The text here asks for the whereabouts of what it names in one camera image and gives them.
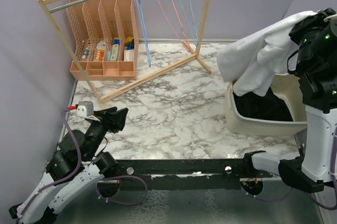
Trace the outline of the items in organizer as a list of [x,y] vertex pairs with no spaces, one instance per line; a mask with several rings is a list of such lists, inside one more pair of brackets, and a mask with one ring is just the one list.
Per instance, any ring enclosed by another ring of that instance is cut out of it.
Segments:
[[106,47],[106,42],[104,39],[101,39],[96,48],[91,53],[91,43],[88,40],[82,43],[85,45],[83,50],[83,55],[81,57],[82,61],[117,61],[120,53],[121,42],[119,38],[113,38],[110,49]]

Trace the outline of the pink hanger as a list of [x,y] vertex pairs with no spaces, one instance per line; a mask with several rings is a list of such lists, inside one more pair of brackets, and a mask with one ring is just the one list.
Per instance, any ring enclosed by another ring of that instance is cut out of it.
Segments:
[[172,30],[175,38],[182,44],[187,52],[191,52],[190,43],[188,42],[187,35],[184,30],[184,25],[180,18],[174,0],[157,0],[162,14]]

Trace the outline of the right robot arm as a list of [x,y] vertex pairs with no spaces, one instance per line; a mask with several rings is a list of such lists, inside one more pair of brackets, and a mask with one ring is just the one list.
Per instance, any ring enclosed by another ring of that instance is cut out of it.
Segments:
[[254,177],[261,170],[280,176],[289,187],[315,193],[336,188],[336,11],[318,11],[289,32],[298,45],[292,53],[307,116],[304,156],[282,159],[266,151],[244,155],[242,171]]

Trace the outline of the orange plastic organizer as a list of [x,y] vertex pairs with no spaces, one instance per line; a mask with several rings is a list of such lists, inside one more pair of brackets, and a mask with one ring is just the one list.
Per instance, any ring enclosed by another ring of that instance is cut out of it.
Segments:
[[[74,52],[79,64],[72,63],[70,72],[84,81],[85,71],[91,81],[135,80],[139,35],[133,0],[91,0],[67,8],[67,17],[76,42]],[[82,61],[85,45],[91,43],[91,53],[104,39],[110,49],[112,39],[121,42],[117,61]]]

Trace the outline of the cream laundry basket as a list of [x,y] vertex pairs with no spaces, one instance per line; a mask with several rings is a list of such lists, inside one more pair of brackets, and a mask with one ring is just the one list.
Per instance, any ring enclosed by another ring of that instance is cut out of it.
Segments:
[[307,128],[307,116],[298,78],[293,75],[277,74],[270,87],[272,92],[285,102],[293,120],[277,121],[243,117],[236,108],[232,83],[229,83],[224,98],[224,114],[229,131],[253,136],[287,136],[295,135]]

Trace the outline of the blue hanger of white shirt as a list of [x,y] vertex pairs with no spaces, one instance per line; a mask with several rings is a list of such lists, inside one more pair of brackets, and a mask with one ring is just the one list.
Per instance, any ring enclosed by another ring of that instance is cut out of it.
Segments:
[[140,21],[141,21],[141,27],[142,27],[142,33],[143,33],[143,39],[144,39],[144,45],[145,45],[145,51],[146,51],[146,57],[147,57],[147,64],[148,64],[148,67],[151,67],[150,49],[148,47],[148,36],[147,36],[147,30],[146,30],[141,0],[136,0],[136,4],[137,4],[138,13],[139,13]]

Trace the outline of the white t shirt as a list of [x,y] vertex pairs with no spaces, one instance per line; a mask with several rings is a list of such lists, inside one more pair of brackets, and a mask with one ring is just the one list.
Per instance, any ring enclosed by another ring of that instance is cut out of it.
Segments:
[[275,74],[287,73],[287,59],[297,49],[289,37],[290,30],[315,14],[293,14],[221,48],[216,61],[223,80],[233,83],[237,96],[250,92],[265,96]]

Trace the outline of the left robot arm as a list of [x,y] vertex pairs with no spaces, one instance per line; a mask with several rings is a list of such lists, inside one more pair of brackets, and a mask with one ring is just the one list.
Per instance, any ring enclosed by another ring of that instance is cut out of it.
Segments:
[[42,178],[30,196],[11,206],[9,214],[17,223],[53,223],[55,217],[76,196],[101,179],[117,175],[118,163],[108,151],[97,152],[107,133],[125,127],[128,108],[95,110],[91,101],[81,101],[65,112],[89,122],[86,132],[68,130],[48,161]]

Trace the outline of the black t shirt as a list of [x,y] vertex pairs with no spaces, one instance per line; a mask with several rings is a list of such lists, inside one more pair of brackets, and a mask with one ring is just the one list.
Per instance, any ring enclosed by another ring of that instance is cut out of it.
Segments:
[[282,99],[269,88],[265,96],[253,92],[238,96],[233,93],[238,113],[246,118],[268,121],[293,121],[291,113]]

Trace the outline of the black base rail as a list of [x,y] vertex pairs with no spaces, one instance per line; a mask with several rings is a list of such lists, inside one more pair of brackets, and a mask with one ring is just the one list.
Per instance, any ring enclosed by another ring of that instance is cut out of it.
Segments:
[[240,190],[241,181],[271,178],[266,171],[253,171],[244,159],[148,159],[118,160],[116,181],[120,189],[143,190]]

